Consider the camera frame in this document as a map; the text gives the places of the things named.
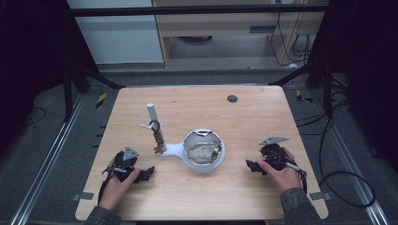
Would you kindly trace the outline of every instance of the gray sleeve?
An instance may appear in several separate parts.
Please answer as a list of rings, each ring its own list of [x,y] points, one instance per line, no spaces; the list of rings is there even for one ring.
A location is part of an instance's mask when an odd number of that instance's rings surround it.
[[[121,217],[101,207],[94,207],[84,225],[119,225]]]
[[[285,224],[323,224],[303,189],[290,188],[282,193],[280,199]]]

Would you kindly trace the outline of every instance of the black curtain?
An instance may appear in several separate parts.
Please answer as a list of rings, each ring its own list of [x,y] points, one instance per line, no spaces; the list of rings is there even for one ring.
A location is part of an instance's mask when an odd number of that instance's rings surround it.
[[[376,155],[387,158],[398,171],[398,1],[330,3],[343,3],[347,8],[325,15],[310,58],[314,60],[321,53],[322,60],[311,69],[307,84],[311,87],[323,82],[326,62],[332,72],[345,74],[353,112]],[[325,48],[330,37],[333,41]]]
[[[66,67],[80,64],[99,72],[76,20],[51,10],[68,10],[65,0],[2,0],[0,4],[1,156],[33,107],[35,96],[63,83]],[[73,69],[79,91],[89,85]]]

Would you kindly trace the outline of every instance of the black cable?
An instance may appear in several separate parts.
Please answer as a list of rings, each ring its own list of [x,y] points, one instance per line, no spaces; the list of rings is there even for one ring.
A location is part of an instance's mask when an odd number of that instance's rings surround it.
[[[327,115],[326,115],[326,114],[321,114],[321,115],[318,116],[316,119],[314,119],[314,120],[312,120],[312,121],[310,121],[310,122],[307,122],[307,123],[305,123],[305,124],[297,125],[297,127],[299,128],[299,127],[304,127],[304,126],[313,124],[313,123],[315,123],[316,121],[319,121],[320,119],[322,119],[322,118],[325,117],[325,116],[327,116]]]
[[[331,88],[333,88],[333,89],[339,89],[339,90],[342,90],[342,91],[348,91],[348,88],[346,88],[346,87],[342,87],[340,84],[338,84],[338,83],[336,83],[336,82],[333,82],[333,83],[331,83],[330,84],[330,87]]]
[[[299,60],[295,60],[295,59],[290,58],[289,53],[287,52],[286,44],[284,43],[284,39],[283,39],[283,35],[282,35],[282,30],[281,30],[281,14],[282,14],[281,12],[278,13],[278,19],[277,19],[277,21],[276,21],[275,29],[274,29],[274,31],[273,31],[273,33],[272,33],[272,35],[271,35],[271,40],[270,40],[270,41],[271,41],[271,49],[272,49],[272,51],[274,52],[276,61],[277,61],[277,63],[279,64],[279,66],[288,66],[288,65],[290,65],[290,64],[292,64],[292,63],[297,63],[297,62],[299,62]],[[282,40],[282,44],[283,44],[283,48],[284,48],[284,54],[287,56],[287,58],[289,58],[289,59],[291,60],[291,62],[288,63],[288,64],[282,64],[282,63],[280,63],[280,62],[278,61],[278,57],[276,57],[276,52],[275,52],[275,50],[274,50],[274,48],[273,48],[273,37],[274,37],[275,32],[277,31],[277,27],[279,28],[279,33],[280,33],[280,35],[281,35],[281,40]]]
[[[303,118],[303,119],[297,119],[297,120],[295,120],[295,121],[298,122],[298,121],[308,120],[308,119],[312,119],[312,118],[314,118],[314,117],[321,116],[321,115],[323,115],[323,113],[318,114],[318,115],[312,115],[312,116],[309,116],[309,117]]]
[[[338,110],[340,110],[340,108],[342,108],[343,106],[347,106],[347,105],[349,105],[348,100],[343,100],[343,101],[341,101],[339,104],[334,105],[334,106],[332,107],[332,109],[333,109],[334,111],[338,111]]]
[[[117,157],[117,155],[114,157],[114,159],[112,159],[111,164],[102,172],[102,174],[105,172],[107,172],[107,174],[106,174],[105,180],[102,181],[102,184],[99,188],[99,198],[98,198],[97,204],[100,204],[100,200],[102,198],[103,191],[106,188],[106,186],[108,185],[109,180],[111,180],[111,178],[115,176],[114,168],[115,168],[116,157]]]
[[[304,50],[296,50],[296,45],[298,43],[298,40],[299,40],[299,35],[296,36],[295,41],[293,42],[292,53],[297,57],[302,57],[305,53],[307,53],[307,55],[309,55],[309,53],[311,52],[311,50],[309,50],[310,36],[307,35],[307,40],[306,40],[306,45],[304,47]]]
[[[300,133],[299,135],[304,135],[304,136],[320,136],[320,135],[322,135],[322,133],[311,133],[311,134],[309,134],[309,133]]]
[[[296,163],[295,160],[293,160],[292,158],[285,156],[285,158],[287,159],[287,162],[289,162],[290,164],[293,164],[295,166],[298,167],[298,174],[301,180],[301,184],[302,184],[302,189],[304,190],[304,192],[307,194],[307,172],[303,171],[299,165]]]
[[[334,96],[337,96],[339,94],[346,96],[347,93],[345,91],[337,91],[337,92],[334,92],[333,94],[331,94],[331,97],[333,98]]]
[[[44,116],[46,115],[46,111],[41,108],[41,107],[34,107],[33,110],[42,110],[43,111],[43,115],[36,121],[31,122],[31,123],[27,123],[27,124],[23,124],[23,126],[30,126],[30,125],[34,125],[36,123],[38,123],[38,121],[42,120],[44,118]]]
[[[300,135],[314,135],[314,136],[320,136],[320,135],[323,135],[325,131],[328,132],[330,129],[331,129],[331,125],[329,125],[329,127],[325,127],[325,129],[324,129],[324,131],[323,131],[322,133],[317,133],[317,134],[316,134],[316,133],[315,133],[315,134],[300,133]]]
[[[308,58],[310,57],[310,35],[307,35],[307,39],[305,41],[305,51],[304,51],[304,65],[307,64]]]
[[[319,186],[321,187],[321,186],[325,183],[325,184],[329,187],[329,189],[330,189],[331,192],[333,192],[333,193],[334,193],[339,199],[341,199],[343,202],[345,202],[345,203],[347,203],[347,204],[349,204],[349,205],[351,205],[351,206],[354,206],[354,207],[357,207],[357,208],[366,208],[366,207],[369,207],[369,206],[371,206],[371,205],[375,202],[375,190],[372,188],[372,186],[369,184],[369,182],[366,181],[363,177],[361,177],[361,176],[359,176],[359,175],[357,175],[357,174],[354,174],[354,173],[352,173],[352,172],[347,172],[347,171],[336,171],[336,172],[331,172],[331,173],[329,173],[328,175],[325,175],[325,173],[324,173],[324,171],[323,171],[323,167],[322,167],[322,147],[323,147],[323,143],[324,143],[324,140],[325,140],[325,137],[326,137],[327,127],[329,126],[329,123],[332,122],[332,121],[333,121],[333,117],[331,117],[331,118],[328,119],[327,125],[326,125],[326,127],[325,127],[325,131],[324,131],[324,133],[323,133],[323,135],[322,135],[321,143],[320,143],[320,146],[319,146],[318,161],[319,161],[319,171],[321,172],[321,176],[322,176],[322,180],[321,180],[321,182],[319,183]],[[343,196],[341,196],[335,189],[333,189],[333,188],[331,187],[331,185],[330,185],[330,184],[328,183],[328,181],[327,181],[327,179],[328,179],[329,177],[331,177],[331,176],[333,176],[333,175],[336,175],[336,174],[340,174],[340,173],[347,173],[347,174],[349,174],[349,175],[356,176],[356,177],[359,178],[361,181],[363,181],[363,182],[369,187],[369,189],[372,191],[372,199],[371,199],[368,203],[366,203],[366,204],[358,204],[358,203],[351,202],[351,201],[345,199]]]
[[[334,30],[333,34],[331,36],[329,36],[329,39],[326,41],[326,43],[323,45],[323,47],[319,50],[317,55],[314,57],[314,60],[310,61],[309,64],[307,64],[305,67],[300,67],[300,68],[296,69],[295,71],[293,71],[292,73],[290,73],[289,75],[279,79],[278,81],[270,82],[268,85],[279,85],[279,86],[282,86],[285,83],[288,83],[289,81],[297,78],[297,76],[301,75],[302,73],[308,72],[313,67],[315,67],[319,62],[323,62],[323,60],[321,60],[320,58],[325,57],[326,55],[328,55],[328,52],[329,52],[330,48],[332,47],[332,43],[333,43],[334,39],[339,35],[339,32],[341,32],[341,30],[343,29],[345,23],[347,23],[349,18],[354,13],[355,9],[357,9],[360,1],[361,0],[357,1],[355,6],[353,6],[351,11],[344,18],[343,22],[341,22],[339,24],[339,26]]]

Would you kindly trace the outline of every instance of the aluminum rail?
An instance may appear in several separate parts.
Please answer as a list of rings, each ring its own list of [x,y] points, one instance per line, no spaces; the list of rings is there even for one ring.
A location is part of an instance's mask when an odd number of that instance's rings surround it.
[[[70,133],[70,130],[76,120],[77,115],[79,114],[80,109],[82,108],[82,102],[84,100],[84,94],[79,94],[75,106],[74,112],[71,115],[70,119],[64,123],[61,127],[55,141],[53,143],[50,152],[48,153],[46,159],[44,160],[38,175],[35,178],[32,186],[29,188],[22,204],[20,205],[19,209],[15,213],[14,217],[11,220],[12,225],[23,225],[28,220],[30,213],[35,206],[36,201],[38,200],[38,196],[40,195],[41,191],[44,188],[45,183],[53,169],[53,166],[61,152],[62,147]]]
[[[261,12],[319,12],[345,9],[345,5],[329,4],[288,4],[288,5],[232,5],[232,6],[190,6],[190,7],[115,7],[115,8],[76,8],[71,10],[49,10],[55,15],[73,17],[103,16],[144,16],[177,14],[215,13],[261,13]]]

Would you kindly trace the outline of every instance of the wooden table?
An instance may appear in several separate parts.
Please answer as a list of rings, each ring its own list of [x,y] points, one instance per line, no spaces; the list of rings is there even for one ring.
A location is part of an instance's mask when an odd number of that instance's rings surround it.
[[[227,100],[237,96],[237,102]],[[182,142],[194,129],[208,128],[223,140],[226,157],[211,173],[197,173],[179,158],[161,157],[152,150],[152,131],[140,127],[150,121],[146,104],[152,102],[168,143]],[[134,184],[119,205],[124,220],[252,220],[281,219],[280,193],[268,177],[251,172],[245,159],[261,157],[259,142],[270,136],[281,142],[308,173],[308,193],[318,192],[308,156],[279,86],[168,86],[120,90],[84,192],[93,200],[80,200],[79,220],[97,205],[101,175],[115,154],[126,145],[138,151],[136,166],[155,166],[148,182]],[[321,218],[328,215],[323,200],[313,201]]]

